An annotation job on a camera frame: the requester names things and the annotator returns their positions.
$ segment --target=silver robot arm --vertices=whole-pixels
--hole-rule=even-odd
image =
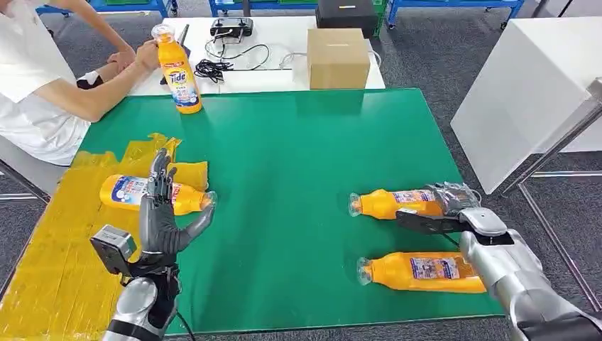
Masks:
[[[169,162],[167,151],[161,149],[150,168],[148,194],[143,196],[140,209],[142,253],[136,263],[127,262],[136,250],[128,232],[106,225],[90,239],[106,269],[111,274],[121,274],[125,286],[104,341],[163,338],[177,314],[176,296],[181,292],[176,255],[211,222],[214,202],[188,227],[177,228],[171,200],[176,170],[167,173]]]
[[[513,340],[602,340],[601,316],[558,295],[525,240],[493,211],[464,207],[452,216],[425,217],[400,210],[397,221],[425,234],[461,232],[460,251],[503,306]]]

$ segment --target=black device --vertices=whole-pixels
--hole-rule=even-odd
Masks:
[[[253,34],[253,20],[251,18],[217,18],[209,32],[213,37],[248,37]]]
[[[364,38],[374,34],[378,17],[372,0],[318,0],[318,28],[361,28]]]

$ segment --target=orange bottle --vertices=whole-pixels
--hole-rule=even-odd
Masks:
[[[159,63],[167,80],[175,106],[182,114],[194,114],[201,107],[201,95],[184,48],[175,41],[174,29],[160,23],[153,27],[159,46]]]
[[[380,283],[395,290],[484,293],[485,286],[460,252],[394,252],[358,260],[362,285]]]
[[[100,187],[100,200],[109,207],[125,210],[140,210],[143,195],[146,194],[147,178],[127,175],[111,175]],[[193,187],[173,183],[172,205],[174,215],[187,215],[202,211],[209,204],[217,202],[214,191],[200,192]]]
[[[395,211],[408,209],[416,215],[442,216],[443,211],[431,190],[401,190],[388,192],[380,189],[366,195],[349,196],[349,214],[370,215],[377,219],[395,219]]]

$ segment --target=tide logo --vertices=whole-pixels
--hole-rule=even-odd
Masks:
[[[169,73],[169,79],[172,84],[185,84],[187,81],[186,72],[182,69],[173,70]]]

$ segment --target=blue shelf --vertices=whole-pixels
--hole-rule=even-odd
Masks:
[[[392,0],[387,22],[389,27],[395,25],[395,15],[401,7],[509,7],[508,19],[501,24],[504,29],[508,20],[516,17],[524,2],[525,0]]]
[[[232,1],[207,0],[211,7],[211,15],[218,16],[217,11],[241,10],[242,3],[234,3]],[[282,4],[278,1],[251,1],[249,3],[251,9],[315,9],[317,4]]]
[[[168,9],[172,6],[171,0],[167,0],[167,3],[163,3],[163,0],[150,0],[148,4],[137,4],[137,5],[107,5],[104,0],[90,0],[90,5],[94,7],[97,12],[136,12],[136,11],[158,11],[161,13],[163,18],[168,17]],[[57,9],[51,6],[42,6],[36,9],[38,14],[44,13],[70,13],[64,9]]]

